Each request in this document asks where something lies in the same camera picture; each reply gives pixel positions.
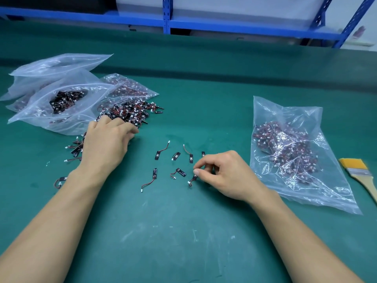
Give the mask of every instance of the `yellow brush bristles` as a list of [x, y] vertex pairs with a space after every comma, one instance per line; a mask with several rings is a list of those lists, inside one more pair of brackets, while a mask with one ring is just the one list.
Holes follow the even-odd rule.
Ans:
[[363, 160], [361, 159], [339, 159], [339, 162], [342, 166], [346, 169], [365, 169], [368, 170], [367, 166], [365, 166]]

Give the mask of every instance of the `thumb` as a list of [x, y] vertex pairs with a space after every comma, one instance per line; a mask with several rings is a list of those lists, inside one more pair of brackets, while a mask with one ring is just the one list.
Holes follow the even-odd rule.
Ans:
[[205, 171], [205, 170], [202, 170], [202, 169], [195, 169], [194, 175], [198, 176], [202, 181], [205, 181], [206, 183], [209, 183], [212, 186], [216, 185], [217, 176], [211, 174], [208, 171]]

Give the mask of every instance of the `blue metal shelf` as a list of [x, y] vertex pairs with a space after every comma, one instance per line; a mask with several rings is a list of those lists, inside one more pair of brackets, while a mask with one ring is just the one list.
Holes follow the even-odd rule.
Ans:
[[63, 19], [96, 23], [127, 24], [137, 26], [162, 27], [164, 33], [170, 34], [171, 28], [187, 28], [216, 32], [246, 33], [277, 37], [309, 38], [334, 41], [334, 48], [339, 48], [354, 30], [366, 11], [375, 0], [364, 0], [343, 32], [338, 33], [325, 27], [325, 14], [332, 0], [324, 0], [311, 24], [293, 24], [257, 18], [237, 19], [229, 14], [190, 14], [185, 10], [173, 10], [173, 0], [163, 0], [161, 12], [151, 11], [109, 11], [103, 15], [19, 9], [0, 7], [0, 16], [21, 16], [46, 19]]

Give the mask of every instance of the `workbench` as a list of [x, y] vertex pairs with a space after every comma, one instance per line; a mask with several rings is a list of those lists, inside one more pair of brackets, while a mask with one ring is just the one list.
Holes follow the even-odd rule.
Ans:
[[[16, 67], [61, 53], [111, 54], [93, 72], [132, 77], [160, 93], [88, 219], [67, 283], [290, 282], [257, 215], [243, 202], [187, 181], [194, 162], [236, 150], [250, 161], [253, 95], [282, 106], [322, 106], [322, 130], [337, 158], [361, 158], [377, 174], [377, 54], [315, 47], [0, 21], [0, 92]], [[0, 252], [57, 192], [63, 136], [17, 121], [0, 103]], [[157, 150], [169, 147], [154, 160]], [[175, 152], [182, 155], [171, 161]], [[142, 184], [158, 177], [140, 192]], [[176, 168], [187, 173], [176, 180]], [[377, 277], [377, 206], [347, 176], [363, 215], [285, 202], [365, 282]]]

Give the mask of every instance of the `person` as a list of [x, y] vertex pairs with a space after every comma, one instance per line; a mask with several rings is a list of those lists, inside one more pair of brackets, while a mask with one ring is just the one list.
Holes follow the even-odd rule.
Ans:
[[[64, 281], [93, 203], [138, 132], [134, 125], [107, 116], [89, 124], [80, 165], [2, 254], [0, 282]], [[225, 196], [245, 201], [255, 210], [294, 283], [362, 282], [236, 152], [206, 155], [193, 172]]]

